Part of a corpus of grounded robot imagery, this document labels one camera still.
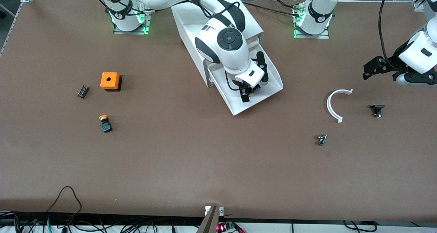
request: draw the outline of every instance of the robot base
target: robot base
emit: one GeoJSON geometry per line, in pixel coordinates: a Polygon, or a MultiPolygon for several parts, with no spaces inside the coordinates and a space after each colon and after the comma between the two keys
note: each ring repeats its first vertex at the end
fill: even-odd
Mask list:
{"type": "Polygon", "coordinates": [[[223,100],[228,105],[231,113],[237,115],[258,102],[272,96],[284,88],[279,76],[278,70],[273,65],[272,61],[261,47],[261,42],[264,36],[264,31],[255,21],[250,12],[240,1],[240,9],[243,11],[246,19],[246,29],[242,32],[246,38],[249,54],[251,58],[256,58],[256,53],[261,51],[264,53],[267,64],[267,72],[269,74],[269,82],[267,85],[261,85],[261,89],[249,95],[250,101],[242,102],[239,91],[229,89],[225,77],[225,69],[222,64],[214,64],[205,60],[198,52],[195,46],[195,37],[198,32],[208,21],[201,9],[192,3],[182,3],[172,7],[172,12],[176,25],[179,30],[184,45],[186,46],[190,56],[193,59],[198,71],[200,72],[203,81],[208,88],[216,86],[223,97],[223,100]]]}
{"type": "Polygon", "coordinates": [[[293,29],[294,29],[294,36],[295,36],[295,38],[329,39],[328,27],[325,27],[325,29],[323,30],[322,33],[316,34],[316,35],[312,35],[312,34],[306,33],[300,26],[298,26],[298,24],[302,24],[303,19],[306,18],[305,10],[308,9],[308,2],[306,1],[306,2],[303,2],[303,3],[299,3],[297,5],[297,7],[298,7],[297,10],[296,9],[292,10],[292,13],[299,15],[299,17],[294,17],[293,16],[293,29]]]}
{"type": "Polygon", "coordinates": [[[139,22],[144,21],[144,23],[140,24],[137,29],[133,31],[122,31],[120,30],[114,22],[114,34],[117,35],[147,35],[149,33],[150,28],[150,19],[152,18],[152,13],[146,13],[143,15],[138,15],[138,18],[140,19],[139,22]]]}

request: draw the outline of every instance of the white curved bracket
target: white curved bracket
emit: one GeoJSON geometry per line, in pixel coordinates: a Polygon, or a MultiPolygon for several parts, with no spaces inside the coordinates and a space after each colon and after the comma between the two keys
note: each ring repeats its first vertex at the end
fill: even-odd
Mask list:
{"type": "Polygon", "coordinates": [[[338,115],[338,114],[334,111],[334,109],[332,109],[332,106],[331,106],[331,98],[332,98],[332,96],[333,96],[334,94],[337,94],[337,93],[343,93],[343,94],[350,95],[350,94],[352,93],[352,91],[353,91],[353,89],[351,89],[351,90],[336,90],[336,91],[332,92],[332,94],[329,95],[329,97],[328,97],[328,101],[326,102],[326,106],[328,107],[328,111],[329,111],[329,113],[330,113],[334,118],[336,118],[336,119],[338,120],[338,123],[341,123],[341,122],[343,121],[343,117],[340,116],[340,115],[338,115]]]}

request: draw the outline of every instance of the orange box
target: orange box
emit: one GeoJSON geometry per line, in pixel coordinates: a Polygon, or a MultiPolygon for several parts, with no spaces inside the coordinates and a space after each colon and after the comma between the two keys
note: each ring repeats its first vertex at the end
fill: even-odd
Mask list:
{"type": "Polygon", "coordinates": [[[100,87],[106,91],[121,91],[123,78],[116,72],[102,73],[100,87]]]}

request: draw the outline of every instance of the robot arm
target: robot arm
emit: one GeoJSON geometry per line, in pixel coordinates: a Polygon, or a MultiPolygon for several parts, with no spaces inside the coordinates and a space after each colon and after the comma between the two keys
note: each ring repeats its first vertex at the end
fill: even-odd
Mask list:
{"type": "Polygon", "coordinates": [[[302,30],[311,35],[322,33],[329,25],[332,12],[339,0],[306,0],[300,4],[304,12],[296,23],[302,30]]]}
{"type": "Polygon", "coordinates": [[[393,80],[400,85],[437,86],[437,0],[428,0],[431,9],[436,12],[426,25],[416,31],[412,37],[396,49],[390,63],[377,56],[364,65],[364,80],[369,77],[395,71],[393,80]]]}
{"type": "MultiPolygon", "coordinates": [[[[118,2],[123,1],[125,5],[128,5],[126,2],[129,0],[105,0],[105,3],[110,7],[114,7],[114,9],[121,9],[125,6],[118,2]]],[[[232,80],[242,83],[244,87],[255,88],[263,78],[264,70],[250,59],[249,49],[242,35],[242,31],[245,30],[245,16],[239,9],[240,2],[229,3],[225,0],[138,1],[148,9],[154,10],[166,9],[187,1],[198,5],[209,18],[205,27],[195,38],[199,53],[210,62],[222,63],[226,74],[232,80]]]]}

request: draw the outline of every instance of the table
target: table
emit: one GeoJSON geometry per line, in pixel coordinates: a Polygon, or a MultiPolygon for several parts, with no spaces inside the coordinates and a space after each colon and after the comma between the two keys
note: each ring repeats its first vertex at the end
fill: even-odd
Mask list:
{"type": "MultiPolygon", "coordinates": [[[[201,216],[217,204],[235,218],[437,222],[435,89],[362,79],[381,55],[379,3],[339,3],[329,40],[294,39],[291,17],[248,8],[284,89],[232,116],[170,10],[149,35],[123,36],[96,0],[24,4],[0,59],[0,210],[45,211],[70,185],[84,213],[201,216]],[[121,92],[99,87],[104,71],[122,75],[121,92]],[[333,98],[341,124],[326,109],[339,88],[354,89],[333,98]],[[386,105],[381,119],[372,104],[386,105]]],[[[425,22],[387,3],[387,52],[425,22]]],[[[75,210],[70,192],[53,207],[75,210]]]]}

